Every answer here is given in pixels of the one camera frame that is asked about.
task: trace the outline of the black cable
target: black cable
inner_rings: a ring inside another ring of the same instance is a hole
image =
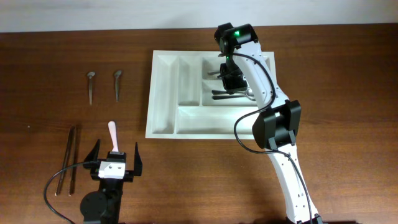
[[[56,176],[58,176],[59,174],[65,172],[65,171],[67,171],[68,169],[71,169],[71,168],[74,168],[74,167],[80,166],[80,165],[94,164],[94,163],[98,163],[98,161],[79,162],[79,163],[76,163],[76,164],[72,164],[72,165],[70,165],[70,166],[68,166],[68,167],[65,167],[65,168],[63,168],[62,170],[58,171],[56,174],[54,174],[54,175],[49,179],[49,181],[47,181],[47,183],[46,183],[46,185],[45,185],[45,187],[44,187],[43,196],[44,196],[44,202],[45,202],[45,204],[49,207],[49,209],[50,209],[53,213],[55,213],[55,214],[58,215],[59,217],[63,218],[64,220],[66,220],[66,221],[69,222],[70,224],[75,224],[75,223],[72,222],[69,218],[67,218],[67,217],[65,217],[64,215],[62,215],[61,213],[57,212],[57,211],[53,208],[53,206],[51,206],[50,202],[47,200],[47,189],[48,189],[48,187],[49,187],[51,181],[52,181],[54,178],[56,178]]]
[[[227,55],[228,55],[228,56],[229,56],[229,55],[235,55],[235,56],[239,56],[239,57],[248,58],[248,59],[252,60],[252,61],[254,62],[254,64],[259,65],[260,68],[262,69],[262,71],[266,74],[266,77],[267,77],[267,79],[268,79],[268,81],[269,81],[269,84],[271,85],[271,89],[272,89],[272,92],[271,92],[271,93],[272,93],[272,95],[271,95],[271,102],[269,102],[265,107],[263,107],[263,108],[261,108],[261,109],[259,109],[259,110],[250,112],[250,113],[248,113],[248,114],[245,114],[245,115],[243,115],[242,117],[240,117],[239,119],[236,120],[235,125],[234,125],[234,135],[235,135],[236,140],[238,141],[238,143],[239,143],[245,150],[247,150],[247,151],[249,151],[249,152],[251,152],[251,153],[255,153],[255,154],[274,154],[274,153],[279,153],[279,154],[282,154],[282,155],[286,156],[286,157],[289,159],[289,161],[290,161],[290,162],[292,163],[292,165],[293,165],[293,168],[295,169],[296,174],[298,175],[298,178],[300,179],[301,184],[303,185],[303,189],[304,189],[304,192],[305,192],[305,196],[307,197],[308,211],[310,212],[310,223],[313,224],[313,223],[312,223],[312,211],[311,211],[311,205],[310,205],[310,196],[309,196],[309,194],[308,194],[307,187],[306,187],[305,184],[304,184],[303,177],[301,176],[301,174],[300,174],[300,172],[299,172],[299,169],[297,168],[297,166],[296,166],[295,162],[293,161],[292,157],[290,156],[290,154],[285,153],[285,152],[281,152],[281,151],[264,151],[264,152],[261,152],[261,151],[256,151],[256,150],[250,149],[250,148],[248,148],[247,146],[245,146],[245,145],[243,144],[243,142],[239,139],[238,132],[237,132],[237,130],[236,130],[236,127],[238,126],[238,123],[239,123],[241,120],[243,120],[244,118],[247,118],[248,116],[254,115],[254,114],[256,114],[256,113],[261,113],[261,112],[265,111],[266,109],[270,108],[271,105],[273,104],[273,102],[275,101],[275,97],[276,97],[275,86],[274,86],[274,83],[272,82],[271,76],[268,74],[266,68],[264,68],[264,66],[261,64],[261,62],[258,61],[258,60],[255,59],[255,58],[253,58],[253,57],[250,57],[250,56],[244,55],[244,54],[238,54],[238,53],[219,54],[218,56],[219,56],[219,57],[224,57],[224,56],[227,56]]]

